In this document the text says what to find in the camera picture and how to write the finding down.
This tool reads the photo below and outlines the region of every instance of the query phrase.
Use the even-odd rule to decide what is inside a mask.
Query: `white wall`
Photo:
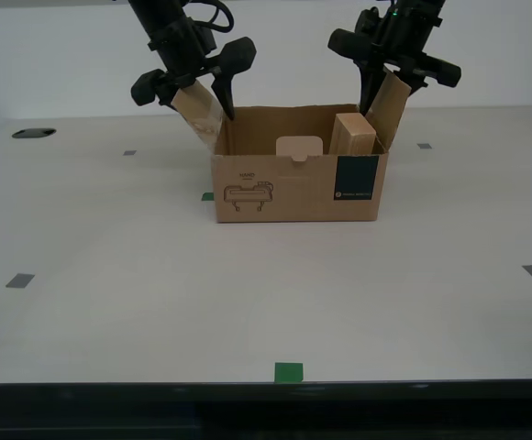
[[[335,28],[353,28],[361,9],[376,2],[228,4],[237,25],[219,40],[247,35],[259,52],[252,70],[234,82],[237,105],[356,101],[357,69],[327,49],[327,40]],[[427,50],[461,65],[462,81],[455,90],[430,87],[410,105],[532,105],[532,0],[448,0],[442,16]],[[128,5],[0,8],[0,112],[19,118],[165,113],[156,105],[138,108],[129,97],[140,74],[161,66],[147,42]]]

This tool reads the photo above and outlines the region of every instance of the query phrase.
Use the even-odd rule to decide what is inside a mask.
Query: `white table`
[[[209,191],[177,116],[0,128],[0,382],[532,378],[532,107],[407,110],[375,223]]]

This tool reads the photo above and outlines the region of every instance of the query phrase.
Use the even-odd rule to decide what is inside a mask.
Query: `cardboard flap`
[[[386,151],[393,144],[396,130],[405,111],[406,100],[410,94],[411,87],[399,80],[394,73],[387,71],[380,91],[366,115],[366,119],[376,130],[378,139]]]
[[[172,99],[172,106],[214,153],[223,119],[223,109],[217,99],[197,81],[190,87],[179,89]]]
[[[276,139],[276,156],[290,156],[305,162],[309,156],[323,156],[323,139],[317,136],[282,136]]]

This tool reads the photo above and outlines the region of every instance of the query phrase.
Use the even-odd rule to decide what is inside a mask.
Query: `printed illustration on box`
[[[230,185],[224,190],[224,200],[233,204],[236,211],[240,211],[238,204],[259,204],[258,211],[261,212],[262,206],[266,202],[272,201],[272,192],[274,185],[269,181],[259,181],[257,185],[251,187],[243,187],[240,185]]]

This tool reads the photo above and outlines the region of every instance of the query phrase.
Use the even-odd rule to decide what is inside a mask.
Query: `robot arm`
[[[355,32],[337,29],[329,48],[349,58],[360,69],[360,112],[368,113],[384,81],[384,64],[400,68],[396,75],[411,86],[411,93],[427,87],[426,77],[456,87],[461,68],[423,52],[431,30],[441,25],[445,0],[391,0],[384,17],[378,8],[361,13]]]
[[[212,31],[229,32],[234,26],[231,12],[220,0],[129,0],[139,22],[150,37],[149,47],[158,51],[166,71],[144,73],[131,89],[136,104],[153,103],[171,106],[179,89],[194,84],[200,76],[212,73],[212,89],[226,115],[235,117],[231,83],[238,73],[247,71],[256,57],[256,48],[245,37],[226,44],[219,55],[207,58],[216,49]],[[202,3],[216,8],[209,22],[194,21],[183,8],[188,3]],[[227,26],[215,24],[223,12]]]

